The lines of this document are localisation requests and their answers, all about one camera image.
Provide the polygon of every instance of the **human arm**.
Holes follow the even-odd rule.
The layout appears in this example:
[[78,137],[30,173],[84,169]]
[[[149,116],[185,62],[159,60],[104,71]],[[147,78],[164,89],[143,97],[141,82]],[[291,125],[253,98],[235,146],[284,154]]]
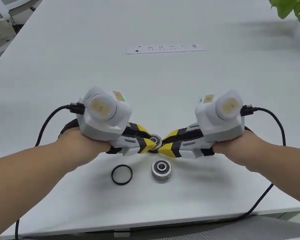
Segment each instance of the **human arm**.
[[106,142],[66,131],[53,143],[0,158],[0,234],[40,202],[73,169],[110,149]]
[[274,145],[246,130],[241,137],[216,143],[213,150],[300,201],[300,148]]

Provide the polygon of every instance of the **forearm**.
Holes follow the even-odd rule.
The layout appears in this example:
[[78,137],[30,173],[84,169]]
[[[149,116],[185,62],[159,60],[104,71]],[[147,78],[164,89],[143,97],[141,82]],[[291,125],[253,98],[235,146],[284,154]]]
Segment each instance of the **forearm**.
[[300,149],[269,143],[256,157],[256,171],[300,201]]
[[0,233],[40,202],[71,170],[58,143],[0,158]]

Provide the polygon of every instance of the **hand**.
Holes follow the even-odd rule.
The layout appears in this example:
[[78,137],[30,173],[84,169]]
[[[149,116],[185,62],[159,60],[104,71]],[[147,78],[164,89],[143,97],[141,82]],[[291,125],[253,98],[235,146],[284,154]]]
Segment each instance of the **hand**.
[[111,147],[106,141],[97,141],[82,135],[78,127],[65,131],[55,144],[71,156],[73,169],[91,162]]
[[242,136],[229,141],[217,142],[212,148],[215,153],[224,154],[234,163],[256,172],[260,164],[261,153],[269,144],[253,132],[245,130]]

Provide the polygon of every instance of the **metal bearing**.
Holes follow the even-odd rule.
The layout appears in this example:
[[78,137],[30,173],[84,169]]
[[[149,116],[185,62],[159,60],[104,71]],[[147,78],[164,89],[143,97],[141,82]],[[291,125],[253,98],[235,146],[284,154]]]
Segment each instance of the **metal bearing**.
[[149,152],[152,153],[152,154],[157,154],[158,153],[158,148],[160,148],[162,146],[162,139],[159,135],[151,134],[150,140],[152,142],[154,142],[156,145]]
[[151,167],[152,176],[159,181],[166,181],[172,173],[172,165],[166,160],[157,160]]

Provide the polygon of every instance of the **black cable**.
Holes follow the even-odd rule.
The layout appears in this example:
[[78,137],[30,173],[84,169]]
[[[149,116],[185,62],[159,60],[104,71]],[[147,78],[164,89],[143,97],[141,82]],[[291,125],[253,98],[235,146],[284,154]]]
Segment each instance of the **black cable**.
[[[56,115],[57,112],[61,111],[62,109],[71,109],[71,105],[64,105],[64,106],[60,106],[58,107],[56,110],[54,110],[48,117],[47,119],[44,121],[42,127],[41,127],[41,130],[39,132],[39,136],[36,140],[36,143],[35,143],[35,147],[39,146],[40,144],[40,141],[41,141],[41,138],[42,138],[42,135],[44,134],[44,131],[46,129],[46,126],[48,125],[49,121],[53,118],[54,115]],[[14,229],[14,239],[15,240],[19,240],[19,224],[20,224],[20,219],[18,219],[16,222],[15,222],[15,229]]]
[[[282,126],[281,122],[277,118],[277,116],[270,110],[262,107],[252,107],[251,105],[247,106],[245,105],[242,110],[241,110],[241,115],[242,116],[248,116],[252,115],[256,111],[262,111],[267,114],[270,114],[275,122],[278,124],[280,131],[281,131],[281,137],[282,137],[282,145],[286,146],[286,134],[284,127]],[[157,230],[157,229],[174,229],[174,228],[184,228],[184,227],[192,227],[192,226],[200,226],[200,225],[212,225],[212,224],[225,224],[225,223],[231,223],[231,222],[236,222],[243,220],[247,218],[259,205],[259,203],[265,198],[265,196],[268,194],[268,192],[273,188],[274,184],[271,183],[268,188],[263,192],[263,194],[258,198],[258,200],[255,202],[255,204],[250,208],[249,211],[243,213],[240,216],[233,217],[233,218],[226,218],[222,220],[215,220],[215,221],[209,221],[209,222],[194,222],[191,224],[185,224],[185,225],[172,225],[172,226],[154,226],[154,227],[145,227],[141,229],[132,229],[132,230],[123,230],[123,231],[115,231],[115,230],[106,230],[106,231],[96,231],[93,232],[95,234],[103,234],[103,233],[137,233],[137,232],[144,232],[144,231],[149,231],[149,230]]]
[[[38,139],[36,141],[35,147],[37,147],[40,144],[42,135],[44,133],[44,130],[47,126],[47,124],[49,123],[49,121],[51,120],[51,118],[60,110],[62,109],[69,109],[71,112],[79,112],[79,109],[82,108],[82,106],[80,105],[81,103],[72,103],[71,105],[64,105],[61,107],[58,107],[56,110],[54,110],[49,116],[48,118],[45,120],[45,122],[42,125],[42,128],[39,132],[39,136]],[[271,115],[273,117],[273,119],[275,120],[275,122],[278,124],[280,131],[281,131],[281,137],[282,137],[282,145],[286,146],[286,134],[285,134],[285,130],[284,127],[282,126],[281,122],[279,121],[279,119],[277,118],[277,116],[271,112],[270,110],[266,109],[266,108],[262,108],[262,107],[252,107],[251,105],[247,106],[243,106],[242,110],[241,110],[241,115],[242,116],[247,116],[247,115],[252,115],[254,112],[256,111],[262,111],[265,112],[269,115]],[[224,224],[224,223],[231,223],[231,222],[236,222],[236,221],[240,221],[242,219],[247,218],[255,209],[256,207],[259,205],[259,203],[264,199],[264,197],[268,194],[268,192],[273,188],[274,184],[271,183],[270,186],[264,191],[264,193],[259,197],[259,199],[255,202],[255,204],[250,208],[249,211],[245,212],[244,214],[237,216],[237,217],[233,217],[233,218],[227,218],[227,219],[222,219],[222,220],[216,220],[216,221],[210,221],[210,222],[195,222],[195,223],[191,223],[191,224],[186,224],[186,225],[173,225],[173,226],[155,226],[155,227],[145,227],[145,228],[141,228],[141,229],[132,229],[132,230],[123,230],[123,231],[116,231],[116,230],[105,230],[105,231],[96,231],[93,232],[95,234],[104,234],[104,233],[137,233],[137,232],[144,232],[144,231],[149,231],[149,230],[157,230],[157,229],[173,229],[173,228],[183,228],[183,227],[192,227],[192,226],[200,226],[200,225],[211,225],[211,224]],[[18,230],[19,230],[19,223],[20,220],[17,220],[15,223],[15,232],[14,232],[14,238],[15,240],[18,240]]]

